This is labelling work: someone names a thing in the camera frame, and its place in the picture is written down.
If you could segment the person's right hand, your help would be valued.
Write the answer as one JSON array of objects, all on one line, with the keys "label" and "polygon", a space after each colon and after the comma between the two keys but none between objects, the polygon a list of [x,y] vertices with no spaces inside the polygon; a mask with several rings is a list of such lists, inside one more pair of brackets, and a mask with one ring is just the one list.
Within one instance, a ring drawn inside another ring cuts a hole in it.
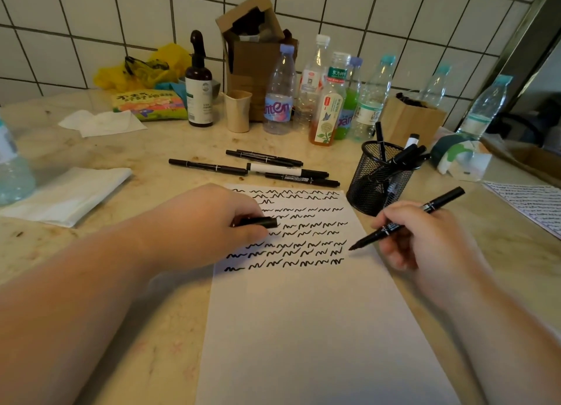
[{"label": "person's right hand", "polygon": [[398,201],[381,210],[404,228],[377,244],[391,268],[412,271],[423,295],[446,310],[455,299],[489,279],[489,265],[473,236],[450,211],[427,214],[420,206]]}]

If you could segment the person's left hand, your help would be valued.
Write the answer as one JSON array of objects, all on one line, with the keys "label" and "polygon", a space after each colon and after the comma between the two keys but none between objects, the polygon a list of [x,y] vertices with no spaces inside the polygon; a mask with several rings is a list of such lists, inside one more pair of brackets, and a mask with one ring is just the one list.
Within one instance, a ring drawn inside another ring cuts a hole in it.
[{"label": "person's left hand", "polygon": [[262,216],[254,198],[206,184],[139,215],[133,225],[143,256],[164,272],[212,265],[250,245],[229,244],[228,228],[241,218]]}]

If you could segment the black pen cap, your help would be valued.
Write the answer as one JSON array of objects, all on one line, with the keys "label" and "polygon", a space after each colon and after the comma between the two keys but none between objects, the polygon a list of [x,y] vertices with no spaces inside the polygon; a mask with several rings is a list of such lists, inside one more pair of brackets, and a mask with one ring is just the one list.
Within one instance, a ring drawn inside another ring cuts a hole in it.
[{"label": "black pen cap", "polygon": [[278,221],[276,217],[245,217],[235,221],[232,227],[247,225],[259,225],[266,229],[275,229],[278,227]]}]

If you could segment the black marker pen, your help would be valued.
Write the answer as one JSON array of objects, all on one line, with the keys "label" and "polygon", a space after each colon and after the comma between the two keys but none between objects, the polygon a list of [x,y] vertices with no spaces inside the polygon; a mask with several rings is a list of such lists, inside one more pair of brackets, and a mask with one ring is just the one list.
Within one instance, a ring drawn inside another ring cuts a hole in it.
[{"label": "black marker pen", "polygon": [[243,152],[243,151],[233,151],[233,150],[226,150],[226,154],[236,158],[242,158],[245,160],[260,162],[263,164],[283,166],[283,167],[294,167],[290,161],[284,161],[275,157],[269,157],[261,154],[255,154],[255,153]]},{"label": "black marker pen", "polygon": [[419,156],[414,157],[407,163],[405,163],[403,170],[415,171],[419,169],[425,161],[430,160],[431,155],[430,153],[424,153]]},{"label": "black marker pen", "polygon": [[[420,209],[423,210],[427,214],[431,214],[439,209],[441,209],[446,204],[456,200],[460,196],[465,194],[465,190],[462,187],[456,187],[445,194],[434,198],[433,200],[429,201],[428,203],[423,204],[420,206]],[[404,228],[404,225],[399,225],[394,222],[389,222],[386,225],[383,225],[378,230],[368,234],[367,236],[359,239],[355,244],[351,245],[348,249],[349,251],[354,251],[357,249],[362,249],[367,245],[373,244],[379,240],[382,240],[386,237],[391,236],[397,231],[400,231]]]},{"label": "black marker pen", "polygon": [[299,160],[294,160],[294,159],[285,158],[285,157],[272,156],[272,155],[269,155],[269,154],[264,154],[264,153],[259,153],[259,152],[244,151],[244,150],[241,150],[241,149],[237,149],[236,152],[245,153],[245,154],[249,154],[249,155],[252,155],[252,156],[260,156],[260,157],[268,158],[269,160],[276,160],[276,161],[279,161],[279,162],[285,162],[285,163],[288,163],[291,166],[295,166],[295,167],[303,167],[303,165],[304,165],[304,163],[302,161],[299,161]]},{"label": "black marker pen", "polygon": [[238,168],[238,167],[231,167],[231,166],[224,166],[224,165],[213,165],[213,164],[202,163],[202,162],[194,162],[194,161],[186,161],[186,160],[178,160],[178,159],[170,158],[168,160],[168,163],[173,166],[195,168],[198,170],[211,171],[220,174],[228,174],[228,175],[236,175],[236,176],[247,176],[249,174],[249,171],[245,168]]},{"label": "black marker pen", "polygon": [[274,174],[274,173],[265,173],[264,176],[267,179],[282,180],[286,182],[298,182],[298,183],[310,184],[319,187],[326,187],[326,188],[340,187],[340,182],[336,180],[319,179],[317,177],[312,178],[312,177],[293,176],[293,175],[286,175],[286,174]]},{"label": "black marker pen", "polygon": [[403,149],[395,157],[393,157],[388,164],[392,167],[404,168],[410,166],[416,159],[423,155],[426,151],[426,146],[417,144],[411,144],[407,148]]}]

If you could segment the person's left forearm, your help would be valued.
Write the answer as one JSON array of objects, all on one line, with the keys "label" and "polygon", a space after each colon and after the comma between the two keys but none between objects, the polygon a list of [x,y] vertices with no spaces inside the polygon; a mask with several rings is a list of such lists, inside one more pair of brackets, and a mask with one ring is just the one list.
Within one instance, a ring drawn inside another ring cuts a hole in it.
[{"label": "person's left forearm", "polygon": [[72,405],[151,276],[140,220],[0,287],[0,405]]}]

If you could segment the person's right forearm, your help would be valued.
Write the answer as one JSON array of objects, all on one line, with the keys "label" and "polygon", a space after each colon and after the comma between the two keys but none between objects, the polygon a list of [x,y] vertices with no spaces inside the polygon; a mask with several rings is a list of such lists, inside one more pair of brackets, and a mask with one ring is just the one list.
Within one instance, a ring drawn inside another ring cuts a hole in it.
[{"label": "person's right forearm", "polygon": [[471,261],[441,299],[489,405],[561,405],[561,342]]}]

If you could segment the green and white tissue pack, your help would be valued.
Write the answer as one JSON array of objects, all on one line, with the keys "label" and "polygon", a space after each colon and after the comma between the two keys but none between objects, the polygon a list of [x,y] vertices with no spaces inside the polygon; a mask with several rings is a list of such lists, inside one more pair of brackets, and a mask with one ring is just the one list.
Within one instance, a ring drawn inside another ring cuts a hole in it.
[{"label": "green and white tissue pack", "polygon": [[434,140],[430,162],[441,175],[456,180],[479,182],[483,179],[492,153],[479,141],[458,134],[446,134]]}]

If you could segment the beige cup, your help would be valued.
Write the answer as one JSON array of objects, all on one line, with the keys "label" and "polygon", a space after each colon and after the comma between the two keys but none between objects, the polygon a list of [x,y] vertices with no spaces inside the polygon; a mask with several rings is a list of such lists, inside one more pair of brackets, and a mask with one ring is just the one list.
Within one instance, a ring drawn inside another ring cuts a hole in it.
[{"label": "beige cup", "polygon": [[250,130],[249,111],[252,93],[231,90],[224,96],[226,126],[230,132],[246,133]]}]

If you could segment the clear bottle with blue label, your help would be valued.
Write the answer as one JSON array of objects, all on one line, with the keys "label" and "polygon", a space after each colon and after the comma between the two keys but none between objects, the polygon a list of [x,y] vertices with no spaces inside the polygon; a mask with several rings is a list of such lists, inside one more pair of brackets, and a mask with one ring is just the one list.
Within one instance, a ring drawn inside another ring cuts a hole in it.
[{"label": "clear bottle with blue label", "polygon": [[264,99],[264,130],[284,135],[291,131],[291,114],[296,89],[295,46],[281,44]]}]

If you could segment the open cardboard box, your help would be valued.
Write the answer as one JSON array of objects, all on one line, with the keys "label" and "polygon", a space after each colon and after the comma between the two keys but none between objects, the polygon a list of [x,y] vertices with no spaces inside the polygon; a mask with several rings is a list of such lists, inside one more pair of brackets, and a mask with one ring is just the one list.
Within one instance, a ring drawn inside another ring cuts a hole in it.
[{"label": "open cardboard box", "polygon": [[271,0],[245,0],[215,20],[226,58],[228,92],[252,93],[249,119],[264,121],[268,82],[280,55],[280,45],[293,45],[297,59],[299,42],[282,29]]}]

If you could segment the black chair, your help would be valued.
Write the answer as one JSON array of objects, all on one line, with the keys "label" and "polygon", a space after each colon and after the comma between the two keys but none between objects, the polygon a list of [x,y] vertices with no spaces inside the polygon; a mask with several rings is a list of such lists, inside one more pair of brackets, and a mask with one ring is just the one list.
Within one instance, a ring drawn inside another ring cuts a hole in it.
[{"label": "black chair", "polygon": [[546,98],[536,110],[525,113],[500,112],[489,132],[502,139],[543,147],[547,134],[561,125],[561,94]]}]

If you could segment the crumpled white tissue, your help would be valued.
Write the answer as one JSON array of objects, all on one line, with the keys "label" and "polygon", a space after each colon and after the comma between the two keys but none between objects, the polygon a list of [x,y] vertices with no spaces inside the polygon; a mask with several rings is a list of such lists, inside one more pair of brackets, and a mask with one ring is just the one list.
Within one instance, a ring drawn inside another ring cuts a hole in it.
[{"label": "crumpled white tissue", "polygon": [[115,135],[147,129],[131,111],[109,111],[93,115],[89,111],[79,110],[65,117],[58,125],[65,129],[78,131],[82,138]]}]

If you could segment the folded white tissue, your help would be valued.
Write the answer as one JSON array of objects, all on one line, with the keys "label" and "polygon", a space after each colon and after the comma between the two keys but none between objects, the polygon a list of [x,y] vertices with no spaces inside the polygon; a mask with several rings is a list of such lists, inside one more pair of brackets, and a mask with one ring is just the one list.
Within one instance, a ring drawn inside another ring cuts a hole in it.
[{"label": "folded white tissue", "polygon": [[131,175],[130,168],[73,167],[0,216],[72,228]]}]

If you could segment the yellow plastic bag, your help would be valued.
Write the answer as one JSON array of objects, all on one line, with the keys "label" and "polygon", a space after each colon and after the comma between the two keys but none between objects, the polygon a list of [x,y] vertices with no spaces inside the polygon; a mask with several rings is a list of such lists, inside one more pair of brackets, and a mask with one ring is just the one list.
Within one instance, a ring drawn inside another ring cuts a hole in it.
[{"label": "yellow plastic bag", "polygon": [[187,50],[170,43],[158,48],[146,61],[126,56],[117,66],[100,68],[93,81],[100,89],[116,92],[155,89],[161,83],[178,83],[191,64]]}]

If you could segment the clear water bottle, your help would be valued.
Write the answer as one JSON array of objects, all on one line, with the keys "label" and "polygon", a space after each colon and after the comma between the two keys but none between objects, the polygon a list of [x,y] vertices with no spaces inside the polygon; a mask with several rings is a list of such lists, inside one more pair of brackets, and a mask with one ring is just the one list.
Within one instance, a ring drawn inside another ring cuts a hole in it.
[{"label": "clear water bottle", "polygon": [[0,206],[31,196],[36,187],[27,160],[19,153],[11,132],[0,118]]}]

